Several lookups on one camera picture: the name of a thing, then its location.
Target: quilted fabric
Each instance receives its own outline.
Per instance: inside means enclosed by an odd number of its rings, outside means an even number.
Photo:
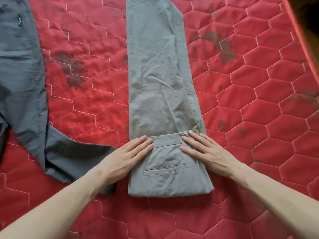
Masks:
[[[172,0],[185,20],[207,133],[239,160],[319,199],[319,87],[281,0]],[[128,141],[125,0],[30,0],[46,64],[49,121],[81,142]],[[128,179],[98,196],[67,238],[291,239],[253,196],[215,190],[133,198]],[[0,164],[0,229],[65,185],[10,135]]]

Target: gray pants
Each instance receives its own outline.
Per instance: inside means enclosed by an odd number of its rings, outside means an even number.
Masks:
[[[209,193],[205,165],[179,150],[189,130],[205,133],[192,82],[183,16],[170,0],[126,0],[130,139],[154,148],[130,174],[132,196]]]
[[[47,119],[44,63],[29,2],[0,0],[0,155],[11,126],[46,174],[70,183],[115,150],[75,142]],[[103,193],[113,190],[110,185]]]

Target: gray fabric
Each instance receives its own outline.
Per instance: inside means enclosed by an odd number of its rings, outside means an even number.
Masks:
[[[75,142],[47,124],[44,63],[28,0],[0,0],[0,33],[0,154],[11,126],[47,174],[73,182],[115,148]]]
[[[189,130],[205,133],[192,82],[183,17],[170,0],[126,0],[130,139],[154,148],[131,171],[132,196],[209,193],[205,165],[179,150]]]

